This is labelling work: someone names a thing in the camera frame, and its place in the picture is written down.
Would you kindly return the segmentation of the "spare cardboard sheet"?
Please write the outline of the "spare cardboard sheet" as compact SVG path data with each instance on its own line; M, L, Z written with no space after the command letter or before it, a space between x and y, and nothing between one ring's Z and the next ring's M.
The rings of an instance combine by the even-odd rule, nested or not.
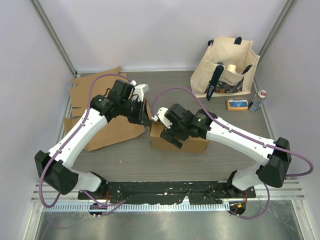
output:
M92 82L103 74L121 74L126 76L126 73L122 73L120 66L109 69L106 71L89 74L79 78L73 78L71 83L74 84L70 88L70 100L71 100L71 118L64 118L64 132L67 134L79 121L88 107L88 94ZM115 81L118 79L116 76L105 76L97 80L92 90L92 97L97 95L103 95L108 88L111 88ZM97 150L106 146L124 142L133 138L136 138L145 132L143 125L132 124L128 122L128 119L124 116L118 116L110 121L106 126L100 129L94 137L84 147L86 151Z

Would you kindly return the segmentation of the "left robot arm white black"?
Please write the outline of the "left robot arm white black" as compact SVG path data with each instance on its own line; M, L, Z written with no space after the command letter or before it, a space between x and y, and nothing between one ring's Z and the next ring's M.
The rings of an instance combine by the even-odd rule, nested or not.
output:
M102 178L94 173L76 172L72 166L88 142L112 119L123 116L131 124L150 126L144 97L148 90L147 84L134 86L118 79L107 95L93 97L89 109L66 136L48 152L40 150L35 155L39 177L62 195L76 189L102 199L107 192Z

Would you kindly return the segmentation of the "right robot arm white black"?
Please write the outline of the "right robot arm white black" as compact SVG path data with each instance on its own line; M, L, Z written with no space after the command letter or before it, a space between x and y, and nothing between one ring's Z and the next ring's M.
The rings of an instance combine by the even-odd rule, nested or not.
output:
M256 164L233 171L225 185L226 193L238 197L248 188L266 184L281 188L292 157L288 140L263 138L237 128L203 109L192 113L180 104L161 107L152 119L164 125L160 137L177 148L189 137L202 138L229 146L256 161Z

